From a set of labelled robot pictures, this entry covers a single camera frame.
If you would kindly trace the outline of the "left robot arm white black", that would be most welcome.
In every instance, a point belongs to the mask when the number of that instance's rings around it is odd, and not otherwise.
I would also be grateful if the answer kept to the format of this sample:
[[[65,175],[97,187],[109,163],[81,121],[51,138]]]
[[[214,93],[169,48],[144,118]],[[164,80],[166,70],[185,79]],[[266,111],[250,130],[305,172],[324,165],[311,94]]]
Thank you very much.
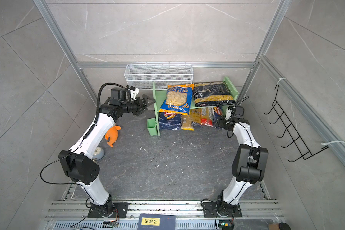
[[[126,113],[139,116],[155,100],[147,95],[138,97],[139,89],[108,82],[97,95],[96,113],[93,122],[82,137],[69,149],[58,155],[64,174],[73,185],[80,186],[91,201],[90,210],[99,216],[110,217],[115,210],[113,199],[102,185],[100,167],[94,162],[94,152],[107,131],[116,126],[117,120]]]

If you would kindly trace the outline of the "dark penne pasta bag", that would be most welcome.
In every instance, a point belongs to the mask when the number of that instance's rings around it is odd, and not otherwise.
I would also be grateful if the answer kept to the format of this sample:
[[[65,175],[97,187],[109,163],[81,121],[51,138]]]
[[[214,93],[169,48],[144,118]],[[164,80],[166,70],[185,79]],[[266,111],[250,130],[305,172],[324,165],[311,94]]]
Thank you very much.
[[[196,107],[236,104],[234,96],[223,81],[195,83],[193,100]]]

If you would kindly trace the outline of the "blue Barilla rigatoni box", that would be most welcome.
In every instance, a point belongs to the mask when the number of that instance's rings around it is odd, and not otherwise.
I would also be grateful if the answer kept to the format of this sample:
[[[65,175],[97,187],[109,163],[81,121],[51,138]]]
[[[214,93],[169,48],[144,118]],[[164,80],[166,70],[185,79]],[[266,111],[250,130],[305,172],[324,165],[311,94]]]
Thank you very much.
[[[182,115],[170,112],[160,112],[159,128],[164,130],[180,130],[182,126]]]

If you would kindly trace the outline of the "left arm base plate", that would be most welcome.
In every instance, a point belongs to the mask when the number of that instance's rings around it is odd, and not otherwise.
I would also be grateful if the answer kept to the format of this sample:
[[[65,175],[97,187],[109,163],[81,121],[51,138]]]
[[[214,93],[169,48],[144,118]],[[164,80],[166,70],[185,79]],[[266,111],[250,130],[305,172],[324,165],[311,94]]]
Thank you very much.
[[[91,203],[90,205],[88,218],[116,218],[117,216],[119,218],[125,218],[129,203],[106,203],[103,206]]]

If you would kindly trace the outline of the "blue Barilla spaghetti box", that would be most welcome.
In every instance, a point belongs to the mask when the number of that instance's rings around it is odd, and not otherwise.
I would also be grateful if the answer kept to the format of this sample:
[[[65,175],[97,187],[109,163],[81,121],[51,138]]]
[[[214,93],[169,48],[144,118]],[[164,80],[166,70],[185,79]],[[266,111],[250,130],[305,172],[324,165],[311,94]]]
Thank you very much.
[[[221,118],[223,117],[223,112],[221,107],[212,107],[212,119],[214,127],[218,127]]]

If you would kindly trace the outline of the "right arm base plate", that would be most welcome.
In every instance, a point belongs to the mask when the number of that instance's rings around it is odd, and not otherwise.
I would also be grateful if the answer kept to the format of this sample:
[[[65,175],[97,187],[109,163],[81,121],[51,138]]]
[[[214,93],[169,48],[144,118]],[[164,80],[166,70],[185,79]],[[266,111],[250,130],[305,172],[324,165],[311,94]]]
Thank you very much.
[[[200,203],[205,218],[240,218],[242,211],[240,205],[228,205],[226,203],[203,201]]]

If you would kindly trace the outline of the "blue orecchiette pasta bag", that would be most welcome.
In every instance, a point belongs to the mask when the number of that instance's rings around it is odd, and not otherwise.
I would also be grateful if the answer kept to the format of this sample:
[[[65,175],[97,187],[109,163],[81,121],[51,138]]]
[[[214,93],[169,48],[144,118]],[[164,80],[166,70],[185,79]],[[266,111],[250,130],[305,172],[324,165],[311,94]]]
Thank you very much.
[[[168,86],[166,99],[159,112],[189,115],[193,99],[194,84]]]

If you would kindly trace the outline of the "yellow spaghetti bag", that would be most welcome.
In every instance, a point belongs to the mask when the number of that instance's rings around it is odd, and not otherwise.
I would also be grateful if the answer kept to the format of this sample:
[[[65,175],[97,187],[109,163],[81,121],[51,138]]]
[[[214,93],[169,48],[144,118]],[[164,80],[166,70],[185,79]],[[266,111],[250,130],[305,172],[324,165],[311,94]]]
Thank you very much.
[[[191,116],[189,116],[189,115],[182,115],[181,129],[182,130],[194,131],[193,121],[191,119]]]

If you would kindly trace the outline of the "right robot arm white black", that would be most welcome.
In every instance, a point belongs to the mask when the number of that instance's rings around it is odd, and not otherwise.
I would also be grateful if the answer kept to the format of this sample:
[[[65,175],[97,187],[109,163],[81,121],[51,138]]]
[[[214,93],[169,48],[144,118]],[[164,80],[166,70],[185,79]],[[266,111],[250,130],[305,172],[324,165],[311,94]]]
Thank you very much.
[[[239,147],[232,164],[233,178],[229,185],[220,193],[216,201],[202,199],[200,205],[204,217],[234,216],[239,209],[239,201],[245,191],[261,182],[265,175],[268,160],[268,150],[261,147],[251,132],[250,124],[244,119],[244,108],[239,105],[230,105],[224,118],[220,118],[216,125],[227,131],[232,131]]]

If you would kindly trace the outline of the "red pasta packet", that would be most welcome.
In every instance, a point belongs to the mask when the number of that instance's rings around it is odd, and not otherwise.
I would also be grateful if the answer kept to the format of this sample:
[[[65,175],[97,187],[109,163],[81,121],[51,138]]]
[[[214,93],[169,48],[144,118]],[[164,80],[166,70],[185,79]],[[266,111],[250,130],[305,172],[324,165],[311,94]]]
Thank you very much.
[[[201,125],[213,127],[212,109],[210,107],[201,108]]]

